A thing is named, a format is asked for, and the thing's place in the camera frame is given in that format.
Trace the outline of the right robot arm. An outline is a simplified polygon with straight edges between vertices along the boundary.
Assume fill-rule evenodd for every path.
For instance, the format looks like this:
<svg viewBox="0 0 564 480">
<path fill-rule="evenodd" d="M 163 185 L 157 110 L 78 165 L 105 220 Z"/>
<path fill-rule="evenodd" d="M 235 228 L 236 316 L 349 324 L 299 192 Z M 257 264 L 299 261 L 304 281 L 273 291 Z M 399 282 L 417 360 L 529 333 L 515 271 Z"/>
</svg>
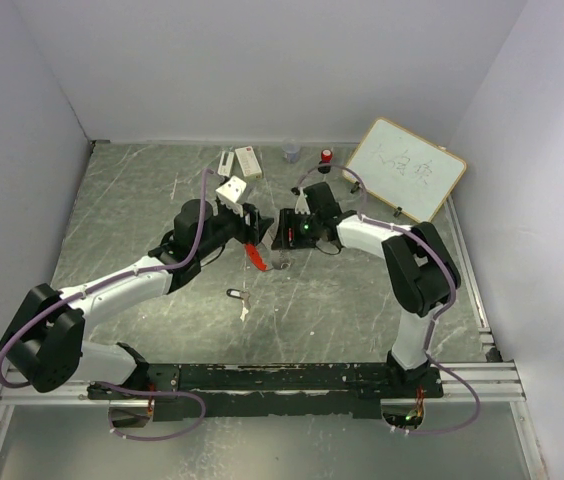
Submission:
<svg viewBox="0 0 564 480">
<path fill-rule="evenodd" d="M 387 360 L 388 390 L 405 398 L 421 384 L 418 370 L 431 363 L 430 344 L 439 317 L 456 301 L 459 271 L 430 222 L 413 226 L 344 211 L 330 186 L 320 182 L 294 190 L 296 206 L 282 209 L 273 250 L 315 249 L 324 240 L 385 261 L 393 295 L 401 307 L 396 340 Z"/>
</svg>

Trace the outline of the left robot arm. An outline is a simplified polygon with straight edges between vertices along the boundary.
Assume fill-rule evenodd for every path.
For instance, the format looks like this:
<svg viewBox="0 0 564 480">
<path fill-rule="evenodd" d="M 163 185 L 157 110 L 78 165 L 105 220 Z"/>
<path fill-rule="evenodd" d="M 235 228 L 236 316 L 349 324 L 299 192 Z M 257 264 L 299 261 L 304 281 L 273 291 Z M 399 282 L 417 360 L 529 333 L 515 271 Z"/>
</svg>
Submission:
<svg viewBox="0 0 564 480">
<path fill-rule="evenodd" d="M 74 379 L 110 383 L 124 398 L 140 397 L 149 385 L 149 362 L 122 342 L 87 342 L 87 328 L 183 288 L 206 257 L 231 240 L 258 245 L 273 223 L 250 203 L 231 209 L 190 200 L 160 244 L 132 265 L 76 287 L 32 288 L 0 340 L 0 383 L 47 393 Z"/>
</svg>

